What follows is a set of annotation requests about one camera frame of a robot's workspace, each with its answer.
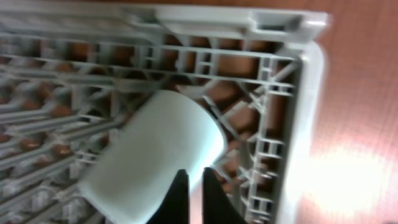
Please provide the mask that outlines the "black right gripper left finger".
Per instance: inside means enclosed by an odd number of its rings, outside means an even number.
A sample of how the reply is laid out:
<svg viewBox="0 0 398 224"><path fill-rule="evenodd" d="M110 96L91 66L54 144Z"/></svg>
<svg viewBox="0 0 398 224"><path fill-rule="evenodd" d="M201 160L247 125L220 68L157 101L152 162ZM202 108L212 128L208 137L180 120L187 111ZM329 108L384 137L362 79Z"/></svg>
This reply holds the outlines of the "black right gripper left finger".
<svg viewBox="0 0 398 224"><path fill-rule="evenodd" d="M160 207L147 224L189 224L189 176L185 169L175 175Z"/></svg>

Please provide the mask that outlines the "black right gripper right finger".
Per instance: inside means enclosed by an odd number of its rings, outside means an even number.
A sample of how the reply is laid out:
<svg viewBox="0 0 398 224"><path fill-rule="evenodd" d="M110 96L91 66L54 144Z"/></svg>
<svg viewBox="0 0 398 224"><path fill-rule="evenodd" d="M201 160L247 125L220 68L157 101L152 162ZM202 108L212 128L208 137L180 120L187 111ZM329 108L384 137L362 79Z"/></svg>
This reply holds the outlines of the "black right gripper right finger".
<svg viewBox="0 0 398 224"><path fill-rule="evenodd" d="M203 171L203 224L247 224L226 196L212 168Z"/></svg>

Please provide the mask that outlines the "light blue cup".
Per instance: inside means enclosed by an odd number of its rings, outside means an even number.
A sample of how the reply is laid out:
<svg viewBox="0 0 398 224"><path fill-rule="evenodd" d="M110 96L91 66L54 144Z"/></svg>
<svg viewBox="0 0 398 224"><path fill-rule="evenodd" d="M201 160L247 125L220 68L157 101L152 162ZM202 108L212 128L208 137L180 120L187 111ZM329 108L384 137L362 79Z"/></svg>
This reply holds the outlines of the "light blue cup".
<svg viewBox="0 0 398 224"><path fill-rule="evenodd" d="M178 170L187 171L193 190L226 145L204 107L181 93L159 90L85 172L79 190L113 223L146 223Z"/></svg>

